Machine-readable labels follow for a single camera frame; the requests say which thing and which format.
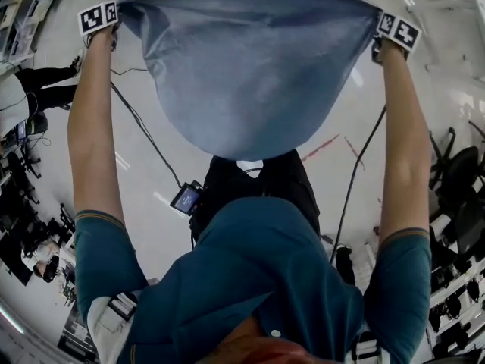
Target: white shirt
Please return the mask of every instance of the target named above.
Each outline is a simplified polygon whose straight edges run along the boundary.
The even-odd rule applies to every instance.
[[[27,266],[27,268],[33,271],[34,265],[38,262],[48,262],[53,255],[57,254],[57,252],[51,249],[47,244],[49,244],[51,240],[46,240],[41,243],[37,249],[32,253],[31,258],[27,258],[23,253],[22,249],[22,262]]]
[[[29,102],[22,84],[10,70],[0,76],[0,137],[4,137],[12,128],[27,118],[29,118]]]

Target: shirt sleeve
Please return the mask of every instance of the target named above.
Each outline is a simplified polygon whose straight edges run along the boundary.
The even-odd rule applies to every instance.
[[[77,308],[86,320],[99,297],[143,289],[147,283],[124,225],[97,211],[76,217]]]
[[[400,231],[383,244],[365,293],[365,319],[392,363],[411,362],[426,328],[431,251],[422,233]]]

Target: red tape mark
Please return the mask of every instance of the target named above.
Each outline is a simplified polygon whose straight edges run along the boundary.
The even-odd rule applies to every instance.
[[[343,138],[346,140],[347,144],[349,145],[350,149],[354,153],[355,157],[358,158],[358,153],[357,153],[357,151],[355,151],[354,146],[347,140],[346,136],[344,136]],[[362,161],[362,159],[359,161],[359,163],[362,165],[362,168],[365,171],[365,165],[364,165],[364,162]]]
[[[314,149],[312,152],[310,152],[306,157],[304,157],[302,159],[302,162],[304,162],[305,160],[311,158],[313,155],[315,155],[318,151],[320,151],[321,149],[324,149],[325,147],[329,146],[330,144],[333,143],[333,141],[340,136],[340,133],[338,133],[337,135],[335,135],[332,139],[330,140],[327,140],[324,144],[322,144],[321,146],[317,147],[316,149]]]

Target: white floor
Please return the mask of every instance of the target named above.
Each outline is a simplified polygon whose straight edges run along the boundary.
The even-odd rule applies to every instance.
[[[78,36],[76,13],[104,0],[61,0],[47,20],[35,67],[63,67],[82,47]],[[384,10],[409,17],[405,0],[369,0]],[[413,0],[416,4],[430,0]],[[483,43],[477,21],[466,12],[431,11],[427,16],[429,34],[438,45],[442,62],[461,69],[463,56],[473,61],[476,74],[485,71]],[[130,67],[145,67],[140,41],[127,28],[119,31],[113,68],[125,71]],[[419,99],[429,128],[438,140],[443,140],[448,127],[458,133],[456,149],[474,142],[467,121],[483,126],[485,93],[426,72],[431,60],[426,42],[409,61]],[[152,133],[159,149],[172,164],[181,181],[203,181],[211,157],[185,141],[164,116],[155,93],[155,86],[146,72],[129,72],[113,81],[127,100],[137,109]],[[121,197],[128,231],[136,248],[143,271],[148,278],[161,277],[172,262],[190,251],[187,220],[168,207],[177,192],[170,172],[136,126],[132,116],[113,95],[114,137],[118,158]],[[321,210],[321,231],[335,234],[343,201],[355,162],[384,104],[382,69],[371,62],[370,52],[358,61],[349,81],[337,99],[330,116],[320,130],[303,146],[301,157],[313,152],[329,140],[331,143],[307,157],[305,167],[313,184]],[[58,204],[72,209],[72,185],[67,153],[67,117],[62,110],[47,111],[49,129],[45,137],[52,144],[39,143],[36,148],[42,158],[42,178],[36,181],[41,199],[40,213],[46,218],[58,217]],[[384,164],[384,129],[381,127],[359,166],[354,189],[347,209],[342,240],[363,244],[373,236],[372,228],[379,223]],[[37,298],[43,301],[42,295]],[[426,356],[417,362],[425,361]]]

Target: teal polo shirt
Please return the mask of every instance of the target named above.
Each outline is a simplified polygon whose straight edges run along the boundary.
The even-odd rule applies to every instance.
[[[254,315],[262,331],[343,361],[364,320],[392,362],[410,362],[430,303],[424,230],[391,237],[364,296],[343,282],[290,202],[250,197],[224,206],[196,248],[147,286],[124,226],[101,212],[77,216],[77,305],[142,290],[119,363],[194,363]]]

